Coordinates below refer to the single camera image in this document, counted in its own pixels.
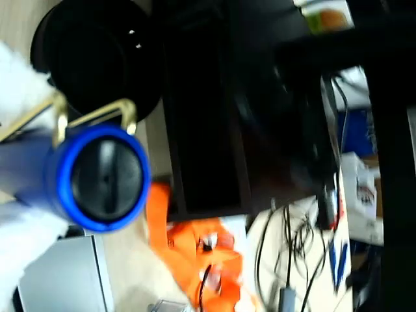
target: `blue tumbler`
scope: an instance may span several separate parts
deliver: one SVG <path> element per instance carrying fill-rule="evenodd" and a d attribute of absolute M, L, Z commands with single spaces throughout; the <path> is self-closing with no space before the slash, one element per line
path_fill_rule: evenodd
<path fill-rule="evenodd" d="M 137 139 L 109 123 L 34 130 L 0 143 L 0 190 L 97 232 L 120 229 L 143 210 L 150 165 Z"/>

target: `blue pen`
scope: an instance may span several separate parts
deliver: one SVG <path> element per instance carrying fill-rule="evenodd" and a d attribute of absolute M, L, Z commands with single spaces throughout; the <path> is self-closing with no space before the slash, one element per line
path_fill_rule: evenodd
<path fill-rule="evenodd" d="M 344 243 L 343 250 L 341 251 L 341 258 L 339 260 L 338 274 L 337 274 L 337 286 L 335 288 L 335 292 L 338 292 L 338 289 L 341 286 L 341 281 L 343 280 L 343 277 L 344 277 L 347 252 L 348 252 L 348 243 Z"/>
<path fill-rule="evenodd" d="M 337 288 L 337 273 L 336 273 L 336 266 L 337 266 L 337 253 L 335 251 L 334 243 L 331 243 L 330 246 L 330 263 L 331 263 L 331 272 L 332 272 L 332 281 L 333 281 L 333 288 L 336 290 Z"/>

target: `wire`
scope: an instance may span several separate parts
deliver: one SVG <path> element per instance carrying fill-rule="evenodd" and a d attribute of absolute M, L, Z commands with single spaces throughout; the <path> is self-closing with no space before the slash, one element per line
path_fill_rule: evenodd
<path fill-rule="evenodd" d="M 343 124 L 343 130 L 341 132 L 341 144 L 339 146 L 339 151 L 340 153 L 343 152 L 344 150 L 344 145 L 345 145 L 345 138 L 346 138 L 346 125 L 348 123 L 348 114 L 349 114 L 349 105 L 348 105 L 348 100 L 345 96 L 345 93 L 343 91 L 343 89 L 339 86 L 339 83 L 336 79 L 332 79 L 332 82 L 334 83 L 335 87 L 337 88 L 338 92 L 340 93 L 343 101 L 344 101 L 344 106 L 345 106 L 345 116 L 344 116 L 344 124 Z"/>
<path fill-rule="evenodd" d="M 339 193 L 340 193 L 339 192 L 339 178 L 340 178 L 340 176 L 339 176 L 339 170 L 338 170 L 337 173 L 336 173 L 336 179 L 337 179 L 337 223 L 335 225 L 335 229 L 333 231 L 332 238 L 329 241 L 326 249 L 324 250 L 324 253 L 322 254 L 322 257 L 320 258 L 320 260 L 318 262 L 318 265 L 317 265 L 317 267 L 315 268 L 315 270 L 314 270 L 314 272 L 312 274 L 311 281 L 309 282 L 309 285 L 307 286 L 306 293 L 305 293 L 305 297 L 304 297 L 304 301 L 302 302 L 302 308 L 301 308 L 300 312 L 304 312 L 305 311 L 307 299 L 309 297 L 309 293 L 311 292 L 311 288 L 312 288 L 313 282 L 314 282 L 314 280 L 315 280 L 315 278 L 317 276 L 317 273 L 318 273 L 318 270 L 319 270 L 319 266 L 320 266 L 321 262 L 325 261 L 326 254 L 328 253 L 328 250 L 330 249 L 331 244 L 333 244 L 335 235 L 337 234 L 337 231 L 338 231 L 339 220 L 341 219 L 340 218 L 340 204 L 341 204 L 340 199 L 341 199 L 341 197 L 339 195 Z"/>
<path fill-rule="evenodd" d="M 261 253 L 263 251 L 263 245 L 265 243 L 265 237 L 266 237 L 266 232 L 268 229 L 268 225 L 270 223 L 270 221 L 272 220 L 273 214 L 276 212 L 276 210 L 270 210 L 268 217 L 267 217 L 267 221 L 266 224 L 263 228 L 263 232 L 261 234 L 261 238 L 259 241 L 259 244 L 257 245 L 257 251 L 256 251 L 256 255 L 255 255 L 255 270 L 254 270 L 254 279 L 255 279 L 255 288 L 257 290 L 257 292 L 259 293 L 260 296 L 260 301 L 263 304 L 263 306 L 265 308 L 268 307 L 268 304 L 266 303 L 265 297 L 263 296 L 263 292 L 261 290 L 261 286 L 260 286 L 260 260 L 261 260 Z"/>
<path fill-rule="evenodd" d="M 211 271 L 212 267 L 213 267 L 212 265 L 209 265 L 207 267 L 207 269 L 205 270 L 205 273 L 203 274 L 203 279 L 202 279 L 202 282 L 201 282 L 201 288 L 200 288 L 200 311 L 201 312 L 203 311 L 203 309 L 202 309 L 202 292 L 203 292 L 203 288 L 205 287 L 205 283 L 207 282 L 209 271 Z"/>
<path fill-rule="evenodd" d="M 289 263 L 287 265 L 287 278 L 286 278 L 286 287 L 291 286 L 291 266 L 292 266 L 292 233 L 291 233 L 291 216 L 289 214 L 289 206 L 285 207 L 285 212 L 287 216 L 286 226 L 287 226 L 287 233 L 289 234 Z"/>
<path fill-rule="evenodd" d="M 340 78 L 340 80 L 342 80 L 342 82 L 348 86 L 350 86 L 351 88 L 355 89 L 356 91 L 362 93 L 365 96 L 369 96 L 370 92 L 368 89 L 359 86 L 356 83 L 352 83 L 351 81 L 349 81 L 348 79 L 346 79 L 344 76 L 342 76 L 341 74 L 336 75 L 336 78 Z"/>

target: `black pot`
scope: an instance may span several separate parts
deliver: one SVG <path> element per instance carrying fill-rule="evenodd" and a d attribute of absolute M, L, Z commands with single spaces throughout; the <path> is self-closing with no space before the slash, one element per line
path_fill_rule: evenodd
<path fill-rule="evenodd" d="M 120 98 L 145 118 L 161 96 L 162 45 L 152 20 L 130 0 L 63 0 L 40 22 L 31 62 L 51 73 L 73 117 Z"/>

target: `gold metal frame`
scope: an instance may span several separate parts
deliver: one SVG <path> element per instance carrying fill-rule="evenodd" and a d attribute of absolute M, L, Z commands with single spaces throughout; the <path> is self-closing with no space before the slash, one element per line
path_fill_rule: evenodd
<path fill-rule="evenodd" d="M 66 98 L 60 92 L 55 92 L 51 97 L 46 99 L 43 103 L 35 106 L 33 110 L 24 114 L 17 119 L 8 128 L 0 130 L 0 143 L 8 138 L 18 135 L 19 130 L 26 126 L 29 122 L 34 120 L 39 114 L 51 107 L 55 108 L 56 123 L 52 134 L 52 144 L 56 148 L 65 140 L 66 128 L 77 127 L 79 125 L 90 122 L 91 124 L 98 124 L 109 120 L 113 117 L 122 115 L 121 127 L 129 134 L 134 135 L 137 128 L 136 106 L 129 99 L 119 99 L 113 103 L 105 105 L 94 112 L 82 116 L 68 124 L 68 104 Z"/>

